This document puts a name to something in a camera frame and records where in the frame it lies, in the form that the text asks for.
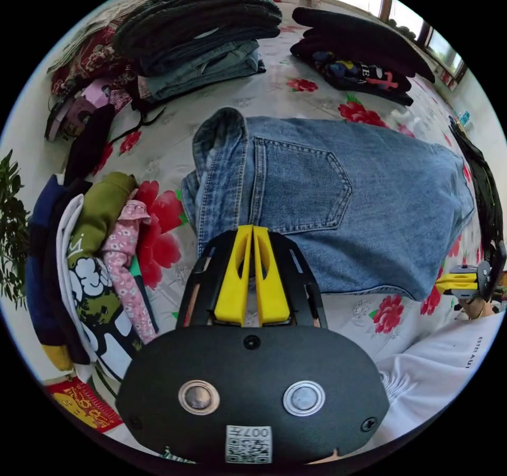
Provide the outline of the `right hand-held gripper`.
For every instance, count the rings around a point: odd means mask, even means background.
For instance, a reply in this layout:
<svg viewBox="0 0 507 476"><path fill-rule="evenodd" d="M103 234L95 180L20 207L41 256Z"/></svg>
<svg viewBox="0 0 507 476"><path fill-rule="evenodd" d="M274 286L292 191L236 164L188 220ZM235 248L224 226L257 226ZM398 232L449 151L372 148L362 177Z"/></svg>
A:
<svg viewBox="0 0 507 476"><path fill-rule="evenodd" d="M477 266L455 267L451 273L442 274L435 288L442 295L453 295L457 299L481 298L489 301L499 286L506 264L506 247L503 241L495 245L490 260Z"/></svg>

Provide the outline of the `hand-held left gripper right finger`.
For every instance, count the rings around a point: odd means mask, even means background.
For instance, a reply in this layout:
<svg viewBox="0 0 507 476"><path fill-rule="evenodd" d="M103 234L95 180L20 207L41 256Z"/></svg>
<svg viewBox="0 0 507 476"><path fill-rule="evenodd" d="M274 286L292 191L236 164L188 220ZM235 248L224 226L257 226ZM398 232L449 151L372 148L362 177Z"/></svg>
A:
<svg viewBox="0 0 507 476"><path fill-rule="evenodd" d="M259 323L285 324L290 311L267 228L253 227L253 245Z"/></svg>

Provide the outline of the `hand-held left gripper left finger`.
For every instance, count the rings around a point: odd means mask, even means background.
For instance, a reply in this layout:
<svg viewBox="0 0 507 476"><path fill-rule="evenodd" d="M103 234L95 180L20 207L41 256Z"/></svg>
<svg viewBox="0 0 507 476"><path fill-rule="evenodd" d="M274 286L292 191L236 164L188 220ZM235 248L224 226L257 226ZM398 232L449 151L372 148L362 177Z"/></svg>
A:
<svg viewBox="0 0 507 476"><path fill-rule="evenodd" d="M217 322L243 325L249 287L252 225L241 225L233 235L214 316Z"/></svg>

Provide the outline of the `person's right hand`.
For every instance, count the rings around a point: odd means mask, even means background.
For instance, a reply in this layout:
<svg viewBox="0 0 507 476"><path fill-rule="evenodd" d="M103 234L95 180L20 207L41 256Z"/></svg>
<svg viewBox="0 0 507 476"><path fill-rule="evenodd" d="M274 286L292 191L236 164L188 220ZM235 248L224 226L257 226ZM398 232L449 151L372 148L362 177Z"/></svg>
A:
<svg viewBox="0 0 507 476"><path fill-rule="evenodd" d="M459 299L459 305L466 313L469 320L476 320L495 315L495 311L489 301L481 298L474 298L471 300Z"/></svg>

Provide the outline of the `person's left hand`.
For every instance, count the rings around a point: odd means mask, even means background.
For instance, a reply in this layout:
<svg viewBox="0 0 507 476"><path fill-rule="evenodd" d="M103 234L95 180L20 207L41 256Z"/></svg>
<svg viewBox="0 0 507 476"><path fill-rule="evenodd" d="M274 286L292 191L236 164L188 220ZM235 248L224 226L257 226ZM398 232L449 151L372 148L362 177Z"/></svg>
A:
<svg viewBox="0 0 507 476"><path fill-rule="evenodd" d="M307 465L334 462L334 461L339 460L340 458L341 457L339 456L337 450L335 449L332 452L332 454L330 454L329 456L327 456L325 458L322 458L322 459L319 459L319 460L315 460L315 461L309 462Z"/></svg>

